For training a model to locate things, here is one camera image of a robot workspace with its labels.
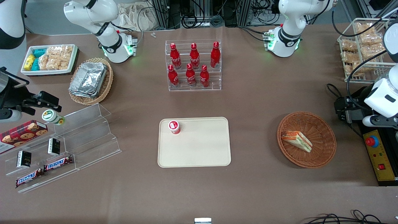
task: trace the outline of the acrylic bottle rack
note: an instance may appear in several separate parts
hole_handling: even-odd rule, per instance
[[[213,49],[213,43],[218,41],[220,43],[219,49],[221,52],[220,56],[220,67],[218,69],[214,69],[210,66],[210,53]],[[178,52],[180,53],[182,66],[181,69],[176,70],[178,74],[178,79],[180,82],[180,87],[172,88],[170,80],[168,79],[168,70],[167,66],[172,64],[170,58],[170,44],[175,43]],[[187,83],[187,77],[185,75],[187,71],[187,64],[190,63],[189,54],[191,52],[191,44],[196,43],[197,50],[200,55],[200,66],[199,69],[195,70],[195,79],[196,79],[196,86],[190,87]],[[166,41],[165,46],[165,53],[166,53],[166,78],[169,91],[209,91],[209,90],[221,90],[221,69],[222,69],[222,48],[221,48],[221,40],[220,39],[204,39],[204,40],[175,40],[175,41]],[[200,71],[201,66],[206,65],[207,71],[209,72],[209,87],[202,88],[200,85]]]

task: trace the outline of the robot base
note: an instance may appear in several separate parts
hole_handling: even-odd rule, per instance
[[[275,29],[270,29],[268,32],[274,34],[274,38],[267,37],[266,39],[271,40],[271,42],[267,44],[267,50],[272,51],[276,56],[279,57],[289,57],[293,54],[293,52],[298,48],[299,42],[292,42],[290,47],[287,47],[284,42],[279,38],[279,30],[281,27],[277,27]]]
[[[113,63],[122,63],[127,60],[129,57],[134,54],[134,47],[132,37],[130,35],[126,35],[125,33],[119,33],[122,37],[122,44],[119,48],[116,49],[114,53],[107,52],[104,48],[103,51],[105,56],[109,58],[109,60]]]

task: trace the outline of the yellow control panel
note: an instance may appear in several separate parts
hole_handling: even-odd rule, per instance
[[[363,135],[369,157],[378,181],[394,181],[395,176],[388,161],[384,146],[377,130]]]

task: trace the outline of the aluminum foil container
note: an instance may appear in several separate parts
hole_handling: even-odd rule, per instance
[[[103,63],[83,63],[70,84],[69,91],[75,96],[97,97],[105,78],[106,69],[107,67]]]

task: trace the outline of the clear acrylic stand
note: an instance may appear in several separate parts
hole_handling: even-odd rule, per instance
[[[6,176],[9,177],[10,184],[15,186],[16,179],[38,168],[43,169],[44,165],[72,156],[73,163],[52,169],[17,188],[19,193],[25,193],[122,152],[105,119],[110,114],[102,105],[94,104],[66,115],[65,123],[61,126],[47,123],[49,132],[46,135],[2,154],[0,160],[6,165]],[[61,141],[59,156],[47,153],[50,138]],[[21,150],[32,153],[30,168],[16,168],[17,153]]]
[[[210,66],[210,53],[213,49],[213,43],[218,41],[220,43],[220,68],[214,69]],[[172,88],[170,80],[168,79],[168,70],[167,66],[172,64],[170,58],[170,44],[175,43],[178,52],[180,53],[182,67],[180,70],[176,70],[178,74],[178,79],[180,82],[179,88]],[[209,72],[209,87],[202,88],[200,86],[200,67],[198,70],[195,70],[195,79],[196,79],[196,86],[190,87],[187,83],[187,77],[185,75],[187,71],[187,64],[191,62],[189,54],[191,52],[191,44],[196,43],[197,50],[200,54],[200,67],[202,65],[207,66],[207,70]],[[205,39],[205,40],[174,40],[174,41],[166,41],[165,46],[165,55],[166,55],[166,77],[167,77],[167,84],[169,87],[169,91],[209,91],[209,90],[221,90],[221,69],[222,69],[222,49],[221,49],[221,40],[220,39]]]

